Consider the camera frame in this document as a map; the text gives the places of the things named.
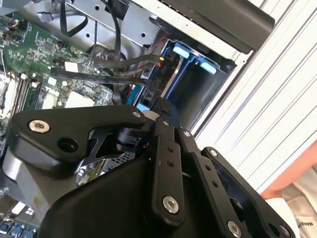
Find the hex bolt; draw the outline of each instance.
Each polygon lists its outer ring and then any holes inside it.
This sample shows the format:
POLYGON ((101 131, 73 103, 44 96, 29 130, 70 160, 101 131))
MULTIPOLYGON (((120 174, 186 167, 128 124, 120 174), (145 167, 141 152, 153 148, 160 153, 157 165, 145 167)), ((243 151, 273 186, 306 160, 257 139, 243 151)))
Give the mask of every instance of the hex bolt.
POLYGON ((240 238, 242 236, 242 232, 235 222, 229 221, 228 228, 235 237, 240 238))
POLYGON ((184 135, 186 135, 187 137, 190 137, 190 133, 188 131, 184 131, 184 135))
POLYGON ((137 118, 141 117, 141 115, 138 112, 133 112, 133 115, 135 115, 137 118))
POLYGON ((33 120, 29 123, 29 128, 36 133, 47 133, 50 125, 42 120, 33 120))
POLYGON ((171 214, 176 214, 179 210, 177 201, 171 196, 163 198, 163 206, 171 214))
POLYGON ((214 156, 214 157, 217 157, 217 156, 218 156, 217 152, 215 152, 214 150, 210 150, 210 153, 211 153, 211 155, 214 156))

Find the white fabric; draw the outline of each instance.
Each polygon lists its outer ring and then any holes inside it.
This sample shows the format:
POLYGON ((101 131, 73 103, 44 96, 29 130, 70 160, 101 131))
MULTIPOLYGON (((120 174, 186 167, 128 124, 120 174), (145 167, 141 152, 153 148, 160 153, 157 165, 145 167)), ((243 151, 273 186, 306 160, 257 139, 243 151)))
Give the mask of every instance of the white fabric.
POLYGON ((294 215, 283 198, 272 198, 267 203, 280 215, 280 217, 290 226, 296 238, 301 238, 294 215))
POLYGON ((317 237, 317 172, 310 168, 283 190, 283 199, 270 199, 268 203, 293 229, 296 238, 317 237))

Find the orange object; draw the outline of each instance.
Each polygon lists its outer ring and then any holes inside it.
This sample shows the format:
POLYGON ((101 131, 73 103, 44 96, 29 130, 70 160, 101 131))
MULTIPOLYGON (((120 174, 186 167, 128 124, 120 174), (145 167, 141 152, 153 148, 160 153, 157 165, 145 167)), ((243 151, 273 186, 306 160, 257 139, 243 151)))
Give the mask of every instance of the orange object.
POLYGON ((282 196, 282 189, 296 181, 305 171, 317 164, 317 141, 292 163, 262 194, 264 199, 282 196))

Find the black connector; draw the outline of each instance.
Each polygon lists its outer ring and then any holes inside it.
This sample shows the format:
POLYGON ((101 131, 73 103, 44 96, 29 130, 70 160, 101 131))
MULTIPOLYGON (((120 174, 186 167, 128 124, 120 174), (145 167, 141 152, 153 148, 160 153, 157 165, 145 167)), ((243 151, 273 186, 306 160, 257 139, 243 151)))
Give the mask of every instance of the black connector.
POLYGON ((38 12, 37 15, 38 15, 41 22, 50 22, 50 21, 54 20, 52 14, 50 12, 42 11, 42 12, 38 12))

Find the black metal arm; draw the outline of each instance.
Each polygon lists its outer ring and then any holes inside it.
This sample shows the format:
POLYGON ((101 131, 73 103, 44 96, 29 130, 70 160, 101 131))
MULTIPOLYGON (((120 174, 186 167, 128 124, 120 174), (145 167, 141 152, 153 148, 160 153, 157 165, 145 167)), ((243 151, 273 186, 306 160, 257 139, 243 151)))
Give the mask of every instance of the black metal arm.
POLYGON ((14 115, 11 153, 52 178, 67 179, 82 165, 125 151, 136 154, 58 199, 39 238, 295 237, 218 151, 198 149, 174 112, 159 99, 144 114, 125 105, 14 115))

